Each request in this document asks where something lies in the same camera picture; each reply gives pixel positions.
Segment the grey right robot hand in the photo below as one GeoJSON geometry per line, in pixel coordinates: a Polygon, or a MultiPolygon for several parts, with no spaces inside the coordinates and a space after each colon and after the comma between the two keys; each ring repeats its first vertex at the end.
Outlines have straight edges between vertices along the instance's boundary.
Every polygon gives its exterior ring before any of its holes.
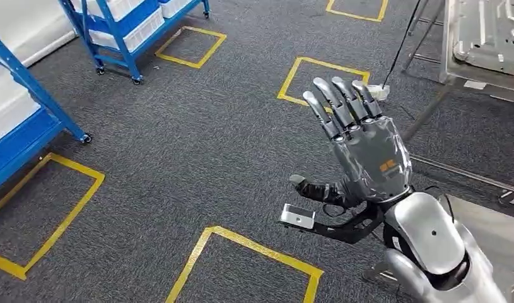
{"type": "Polygon", "coordinates": [[[336,182],[316,182],[293,174],[289,181],[297,193],[352,208],[363,202],[384,203],[409,190],[409,153],[393,119],[383,114],[368,86],[338,76],[330,82],[316,77],[313,84],[332,112],[327,113],[311,91],[305,91],[303,98],[329,139],[343,175],[336,182]]]}

